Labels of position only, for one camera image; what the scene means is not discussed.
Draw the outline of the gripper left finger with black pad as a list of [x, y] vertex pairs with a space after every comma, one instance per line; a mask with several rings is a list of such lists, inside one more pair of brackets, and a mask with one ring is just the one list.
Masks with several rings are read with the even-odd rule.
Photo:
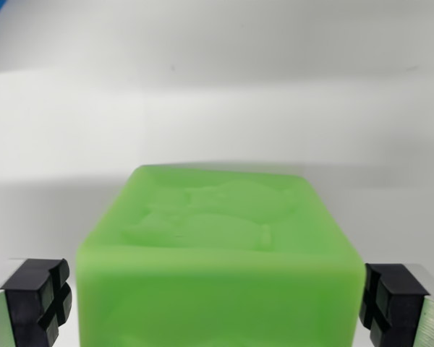
[[11, 259], [0, 266], [0, 346], [53, 346], [72, 308], [65, 259]]

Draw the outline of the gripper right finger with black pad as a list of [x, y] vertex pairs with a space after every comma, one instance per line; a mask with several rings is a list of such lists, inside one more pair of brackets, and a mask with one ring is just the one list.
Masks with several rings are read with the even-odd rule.
[[434, 277], [418, 264], [367, 263], [359, 312], [379, 347], [434, 347]]

